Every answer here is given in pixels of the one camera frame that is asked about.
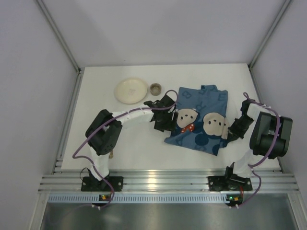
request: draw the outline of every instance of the white plate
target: white plate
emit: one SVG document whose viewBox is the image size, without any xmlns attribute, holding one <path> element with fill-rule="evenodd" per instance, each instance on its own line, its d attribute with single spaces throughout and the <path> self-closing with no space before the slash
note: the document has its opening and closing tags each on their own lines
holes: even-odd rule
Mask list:
<svg viewBox="0 0 307 230">
<path fill-rule="evenodd" d="M 126 78 L 117 84 L 114 90 L 115 97 L 123 103 L 133 104 L 142 100 L 148 90 L 147 83 L 139 78 Z"/>
</svg>

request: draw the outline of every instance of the white table surface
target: white table surface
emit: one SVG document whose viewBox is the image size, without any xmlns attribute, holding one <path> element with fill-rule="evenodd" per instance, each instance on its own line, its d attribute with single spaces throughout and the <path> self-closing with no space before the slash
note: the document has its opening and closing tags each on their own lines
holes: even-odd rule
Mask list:
<svg viewBox="0 0 307 230">
<path fill-rule="evenodd" d="M 146 97 L 137 104 L 123 104 L 114 97 L 115 86 L 125 78 L 138 77 L 148 85 L 159 83 L 162 93 L 152 96 L 148 90 Z M 169 89 L 179 87 L 200 89 L 201 85 L 215 84 L 219 90 L 228 90 L 226 116 L 230 124 L 239 118 L 243 92 L 257 99 L 256 91 L 246 64 L 207 64 L 207 65 L 160 65 L 125 67 L 86 67 L 73 115 L 71 129 L 65 149 L 62 169 L 82 169 L 89 167 L 84 159 L 74 160 L 73 153 L 85 140 L 85 131 L 99 111 L 110 112 L 139 107 L 144 101 L 161 99 Z M 154 123 L 143 123 L 123 129 L 114 148 L 114 158 L 109 161 L 110 169 L 223 169 L 239 160 L 249 149 L 249 138 L 253 125 L 244 139 L 231 142 L 220 149 L 218 156 L 164 143 L 169 132 L 154 129 Z M 78 155 L 90 156 L 87 145 Z M 266 160 L 261 168 L 280 169 L 277 159 Z"/>
</svg>

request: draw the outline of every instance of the white wall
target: white wall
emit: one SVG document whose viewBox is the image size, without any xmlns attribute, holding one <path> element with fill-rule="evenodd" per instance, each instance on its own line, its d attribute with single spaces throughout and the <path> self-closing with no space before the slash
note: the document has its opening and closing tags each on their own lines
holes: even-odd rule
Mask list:
<svg viewBox="0 0 307 230">
<path fill-rule="evenodd" d="M 81 67 L 249 63 L 283 0 L 45 0 Z"/>
<path fill-rule="evenodd" d="M 76 73 L 33 0 L 0 3 L 0 229 L 23 230 Z"/>
<path fill-rule="evenodd" d="M 283 162 L 298 181 L 307 204 L 307 1 L 293 1 L 255 68 L 264 102 L 293 119 Z"/>
</svg>

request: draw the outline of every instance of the small metal cup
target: small metal cup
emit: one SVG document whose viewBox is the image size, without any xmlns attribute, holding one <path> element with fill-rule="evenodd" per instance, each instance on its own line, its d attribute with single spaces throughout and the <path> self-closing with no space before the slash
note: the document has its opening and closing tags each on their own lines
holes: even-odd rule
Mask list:
<svg viewBox="0 0 307 230">
<path fill-rule="evenodd" d="M 158 83 L 154 83 L 154 84 L 150 85 L 150 93 L 153 96 L 158 96 L 161 93 L 161 89 L 162 89 L 162 87 Z"/>
</svg>

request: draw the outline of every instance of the blue t-shirt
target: blue t-shirt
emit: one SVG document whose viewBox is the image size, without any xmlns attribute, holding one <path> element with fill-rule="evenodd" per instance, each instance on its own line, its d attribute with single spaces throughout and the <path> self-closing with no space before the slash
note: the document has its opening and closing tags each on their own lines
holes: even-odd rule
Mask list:
<svg viewBox="0 0 307 230">
<path fill-rule="evenodd" d="M 227 146 L 228 92 L 202 85 L 200 90 L 180 87 L 178 96 L 176 130 L 164 142 L 216 156 Z"/>
</svg>

